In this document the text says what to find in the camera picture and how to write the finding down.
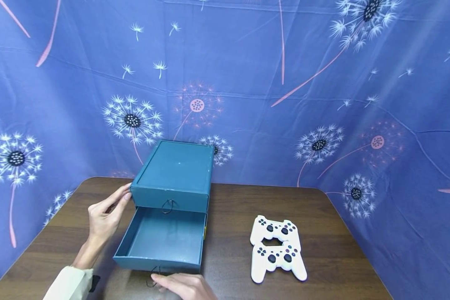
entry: blue curtain backdrop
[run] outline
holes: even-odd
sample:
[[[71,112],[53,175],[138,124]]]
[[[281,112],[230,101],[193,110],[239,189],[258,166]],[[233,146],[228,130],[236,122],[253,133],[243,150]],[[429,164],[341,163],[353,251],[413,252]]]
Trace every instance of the blue curtain backdrop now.
[[[162,138],[322,190],[395,299],[450,299],[450,0],[0,0],[0,277]]]

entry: teal storage box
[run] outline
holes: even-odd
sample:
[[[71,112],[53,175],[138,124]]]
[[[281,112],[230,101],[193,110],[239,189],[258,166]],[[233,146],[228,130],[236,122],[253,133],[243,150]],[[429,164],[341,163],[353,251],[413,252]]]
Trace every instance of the teal storage box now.
[[[136,210],[114,255],[118,265],[200,273],[214,151],[186,142],[156,145],[130,186]]]

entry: game controller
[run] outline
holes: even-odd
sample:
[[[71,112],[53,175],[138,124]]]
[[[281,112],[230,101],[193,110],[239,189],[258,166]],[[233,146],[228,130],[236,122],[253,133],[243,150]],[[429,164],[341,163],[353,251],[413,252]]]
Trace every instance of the game controller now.
[[[250,243],[254,246],[263,239],[278,239],[281,242],[290,241],[294,247],[300,252],[300,237],[298,229],[289,220],[283,222],[267,220],[263,215],[258,215],[253,223],[252,233],[250,235]]]
[[[307,270],[300,251],[288,241],[282,246],[265,246],[258,242],[253,246],[252,271],[253,282],[262,283],[267,271],[273,272],[277,267],[285,271],[292,271],[300,281],[307,280]]]

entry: wooden table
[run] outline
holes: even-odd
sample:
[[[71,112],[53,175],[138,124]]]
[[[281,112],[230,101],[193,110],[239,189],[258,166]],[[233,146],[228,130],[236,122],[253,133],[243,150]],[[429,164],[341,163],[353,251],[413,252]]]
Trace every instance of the wooden table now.
[[[40,300],[58,272],[72,263],[88,235],[89,205],[129,179],[93,177],[63,208],[0,281],[0,300]],[[112,256],[133,217],[129,203],[114,240],[95,265],[101,280],[89,300],[175,299],[146,285],[148,272],[120,269]],[[290,219],[300,230],[308,280],[291,272],[267,272],[261,285],[250,278],[250,233],[258,214]],[[213,184],[203,276],[221,300],[391,299],[327,196],[315,189]]]

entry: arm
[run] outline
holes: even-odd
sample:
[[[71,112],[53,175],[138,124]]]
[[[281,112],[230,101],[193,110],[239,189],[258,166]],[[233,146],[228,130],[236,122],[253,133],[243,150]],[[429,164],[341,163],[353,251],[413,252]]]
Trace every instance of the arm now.
[[[72,265],[58,274],[43,300],[83,300],[92,287],[93,265],[118,227],[122,213],[130,200],[127,184],[102,202],[88,208],[90,233]]]

